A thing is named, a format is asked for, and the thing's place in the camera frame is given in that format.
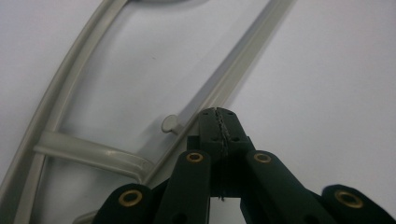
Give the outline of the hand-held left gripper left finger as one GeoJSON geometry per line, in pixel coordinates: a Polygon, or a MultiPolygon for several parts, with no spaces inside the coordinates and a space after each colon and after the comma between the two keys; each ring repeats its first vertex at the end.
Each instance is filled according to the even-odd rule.
{"type": "Polygon", "coordinates": [[[198,116],[198,134],[189,135],[187,150],[202,153],[207,164],[205,176],[209,180],[211,197],[224,198],[222,174],[225,157],[224,113],[226,110],[213,107],[203,110],[198,116]]]}

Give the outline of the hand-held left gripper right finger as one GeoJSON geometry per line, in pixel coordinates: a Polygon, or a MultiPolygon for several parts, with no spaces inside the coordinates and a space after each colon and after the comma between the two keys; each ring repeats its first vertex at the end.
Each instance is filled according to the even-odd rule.
{"type": "Polygon", "coordinates": [[[218,108],[216,117],[220,137],[216,192],[220,198],[237,198],[245,186],[246,155],[253,146],[233,111],[218,108]]]}

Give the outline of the grey plastic hanger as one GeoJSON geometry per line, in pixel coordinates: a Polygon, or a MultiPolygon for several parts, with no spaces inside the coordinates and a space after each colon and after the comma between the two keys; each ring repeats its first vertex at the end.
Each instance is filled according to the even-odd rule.
{"type": "Polygon", "coordinates": [[[221,107],[249,69],[264,44],[280,24],[293,0],[270,0],[219,67],[220,79],[185,125],[175,116],[171,124],[177,135],[161,159],[153,163],[134,153],[79,139],[59,132],[61,121],[77,86],[82,69],[108,27],[130,0],[103,0],[94,11],[50,82],[0,186],[0,224],[29,224],[43,165],[57,157],[126,175],[147,185],[197,123],[198,113],[221,107]]]}

